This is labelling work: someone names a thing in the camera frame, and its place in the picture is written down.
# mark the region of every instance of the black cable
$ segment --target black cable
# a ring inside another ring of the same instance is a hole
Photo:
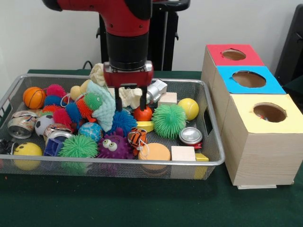
[[[90,68],[92,69],[93,68],[93,64],[90,62],[90,61],[86,61],[82,67],[82,69],[85,69],[87,63],[90,65]]]

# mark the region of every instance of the shape sorter box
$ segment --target shape sorter box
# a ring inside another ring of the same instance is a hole
[[[238,65],[264,66],[264,63],[248,44],[206,45],[201,80],[212,91],[216,67]]]
[[[303,160],[303,115],[291,97],[230,96],[221,137],[232,184],[292,184]]]
[[[285,94],[285,91],[266,66],[218,66],[212,101],[220,132],[230,94]]]

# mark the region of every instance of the yellow tennis ball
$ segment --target yellow tennis ball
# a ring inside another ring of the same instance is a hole
[[[41,148],[34,143],[22,143],[14,151],[14,155],[29,155],[29,156],[42,156]],[[40,161],[36,160],[14,160],[15,166],[21,170],[30,171],[40,165]]]
[[[178,106],[183,108],[188,121],[195,119],[199,114],[199,105],[194,99],[184,98],[178,103]]]

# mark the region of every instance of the blue globe ball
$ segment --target blue globe ball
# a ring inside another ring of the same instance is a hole
[[[102,127],[97,123],[88,122],[79,128],[78,134],[91,137],[95,142],[98,143],[98,141],[103,137],[103,130]]]

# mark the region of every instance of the orange basketball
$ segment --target orange basketball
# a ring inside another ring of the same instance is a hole
[[[23,102],[30,109],[40,109],[45,100],[46,94],[39,87],[30,87],[23,93]]]

